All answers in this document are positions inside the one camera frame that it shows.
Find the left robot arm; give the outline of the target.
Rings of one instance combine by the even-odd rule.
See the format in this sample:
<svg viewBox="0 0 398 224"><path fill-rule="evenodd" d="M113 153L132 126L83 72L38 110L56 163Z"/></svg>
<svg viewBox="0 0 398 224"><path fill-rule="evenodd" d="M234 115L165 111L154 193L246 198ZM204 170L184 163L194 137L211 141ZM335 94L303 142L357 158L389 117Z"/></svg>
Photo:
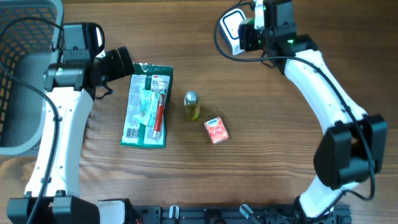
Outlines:
<svg viewBox="0 0 398 224"><path fill-rule="evenodd" d="M93 22L56 25L59 48L44 73L39 95L45 120L39 155L24 196L10 199L13 223L99 223L124 218L126 206L101 210L80 198L79 162L85 126L96 89L134 73L125 47L105 51L102 27Z"/></svg>

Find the green package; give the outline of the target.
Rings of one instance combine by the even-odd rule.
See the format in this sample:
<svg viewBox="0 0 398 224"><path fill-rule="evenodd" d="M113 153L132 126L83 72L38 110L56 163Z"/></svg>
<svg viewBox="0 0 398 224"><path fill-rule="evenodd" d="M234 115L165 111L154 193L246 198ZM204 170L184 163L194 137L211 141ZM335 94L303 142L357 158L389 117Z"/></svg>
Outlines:
<svg viewBox="0 0 398 224"><path fill-rule="evenodd" d="M135 63L134 67L135 72L131 75L120 145L164 148L167 134L165 109L168 106L172 90L174 67L148 63ZM155 117L161 94L165 95L165 108L160 138L153 139Z"/></svg>

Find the red white tube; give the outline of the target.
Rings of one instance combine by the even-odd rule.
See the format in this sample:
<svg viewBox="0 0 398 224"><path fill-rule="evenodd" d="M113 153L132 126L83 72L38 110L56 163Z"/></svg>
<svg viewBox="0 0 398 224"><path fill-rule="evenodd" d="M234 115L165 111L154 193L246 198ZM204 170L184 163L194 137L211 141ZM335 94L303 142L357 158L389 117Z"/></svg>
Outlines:
<svg viewBox="0 0 398 224"><path fill-rule="evenodd" d="M161 94L160 98L159 98L158 107L157 107L156 117L155 117L154 131L153 131L153 135L152 135L153 139L160 138L160 131L161 131L164 108L165 108L165 95Z"/></svg>

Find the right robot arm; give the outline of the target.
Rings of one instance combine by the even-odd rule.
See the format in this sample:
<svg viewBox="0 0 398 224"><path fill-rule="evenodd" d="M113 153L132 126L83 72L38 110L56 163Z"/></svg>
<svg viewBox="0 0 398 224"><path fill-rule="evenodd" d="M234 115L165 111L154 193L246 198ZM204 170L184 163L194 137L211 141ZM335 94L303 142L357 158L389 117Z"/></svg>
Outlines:
<svg viewBox="0 0 398 224"><path fill-rule="evenodd" d="M297 33L292 1L254 1L250 7L255 16L239 25L240 47L264 52L302 93L323 131L313 158L316 176L297 200L302 220L315 222L358 184L374 182L382 168L387 123L358 106L312 38Z"/></svg>

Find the small yellow bottle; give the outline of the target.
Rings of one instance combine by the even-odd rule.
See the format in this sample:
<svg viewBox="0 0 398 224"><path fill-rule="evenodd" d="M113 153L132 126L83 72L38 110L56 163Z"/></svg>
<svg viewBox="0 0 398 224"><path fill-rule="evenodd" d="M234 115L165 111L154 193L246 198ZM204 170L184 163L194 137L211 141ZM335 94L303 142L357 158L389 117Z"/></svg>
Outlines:
<svg viewBox="0 0 398 224"><path fill-rule="evenodd" d="M198 99L198 93L195 91L189 91L186 93L184 98L185 114L189 120L196 120L200 115L200 102Z"/></svg>

